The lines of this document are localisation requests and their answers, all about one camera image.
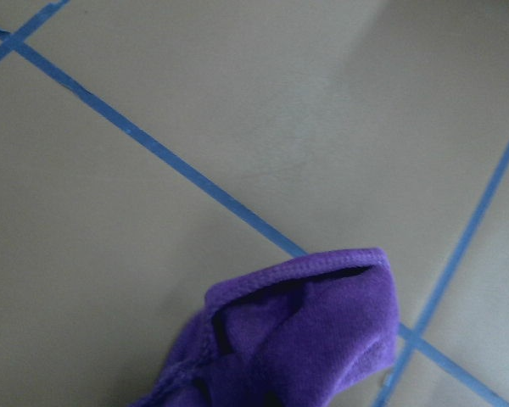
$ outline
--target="purple cloth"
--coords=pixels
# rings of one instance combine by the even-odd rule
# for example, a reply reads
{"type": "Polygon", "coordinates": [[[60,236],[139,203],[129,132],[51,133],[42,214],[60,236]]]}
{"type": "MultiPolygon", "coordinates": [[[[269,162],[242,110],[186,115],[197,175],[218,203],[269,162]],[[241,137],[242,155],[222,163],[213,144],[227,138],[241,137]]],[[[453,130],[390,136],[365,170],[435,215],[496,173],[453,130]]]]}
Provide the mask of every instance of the purple cloth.
{"type": "Polygon", "coordinates": [[[322,407],[393,363],[398,323],[381,249],[292,259],[214,285],[132,407],[322,407]]]}

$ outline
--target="blue tape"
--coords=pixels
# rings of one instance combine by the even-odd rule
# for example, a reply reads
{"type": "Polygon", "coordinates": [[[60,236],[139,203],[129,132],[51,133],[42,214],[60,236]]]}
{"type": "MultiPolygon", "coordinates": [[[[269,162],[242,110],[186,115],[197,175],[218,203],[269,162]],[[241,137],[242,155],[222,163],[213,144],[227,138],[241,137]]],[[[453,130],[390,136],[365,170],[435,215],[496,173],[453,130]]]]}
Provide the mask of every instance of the blue tape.
{"type": "Polygon", "coordinates": [[[22,44],[26,38],[40,28],[43,23],[53,17],[68,1],[69,0],[61,0],[57,3],[48,4],[30,20],[26,21],[14,34],[11,34],[2,41],[0,44],[0,61],[22,44]]]}
{"type": "Polygon", "coordinates": [[[449,373],[465,386],[469,387],[488,403],[498,407],[509,407],[509,403],[501,396],[490,390],[480,380],[473,377],[454,361],[439,352],[434,346],[421,339],[417,344],[417,349],[426,357],[434,361],[439,367],[441,367],[441,369],[449,373]]]}
{"type": "MultiPolygon", "coordinates": [[[[8,36],[8,32],[0,30],[0,39],[8,38],[8,36]]],[[[231,210],[239,218],[256,229],[260,234],[275,243],[279,248],[293,257],[307,254],[304,249],[292,242],[288,237],[285,237],[280,231],[237,201],[228,192],[218,187],[209,178],[175,155],[170,149],[160,144],[146,131],[140,129],[137,125],[128,120],[124,115],[117,112],[117,110],[113,109],[102,99],[90,93],[79,82],[67,75],[61,69],[57,68],[55,65],[51,64],[51,62],[45,59],[37,51],[26,44],[20,44],[16,48],[16,52],[56,80],[60,85],[70,89],[81,101],[99,112],[103,117],[119,127],[119,129],[125,132],[128,136],[165,161],[174,170],[185,176],[188,180],[190,180],[190,182],[197,185],[214,200],[231,210]]]]}
{"type": "Polygon", "coordinates": [[[433,313],[437,309],[445,290],[449,286],[450,280],[455,275],[458,266],[464,256],[464,253],[469,248],[471,241],[473,240],[473,236],[478,229],[481,221],[486,214],[490,203],[498,189],[498,186],[501,184],[501,180],[505,175],[507,168],[509,168],[509,143],[506,146],[503,154],[501,155],[500,161],[498,165],[495,167],[495,170],[490,177],[489,183],[484,189],[483,195],[479,200],[477,207],[473,211],[473,214],[467,223],[466,229],[462,233],[458,244],[456,245],[450,259],[444,268],[441,276],[438,279],[438,282],[435,286],[435,289],[432,291],[430,298],[428,299],[422,313],[416,323],[412,335],[407,341],[406,346],[401,352],[396,364],[394,365],[394,370],[389,380],[384,383],[381,391],[379,392],[377,398],[373,402],[373,407],[383,407],[387,404],[388,400],[392,396],[396,385],[401,379],[407,364],[409,363],[413,350],[416,346],[416,342],[419,343],[418,338],[420,338],[423,333],[426,331],[426,328],[433,317],[433,313]]]}

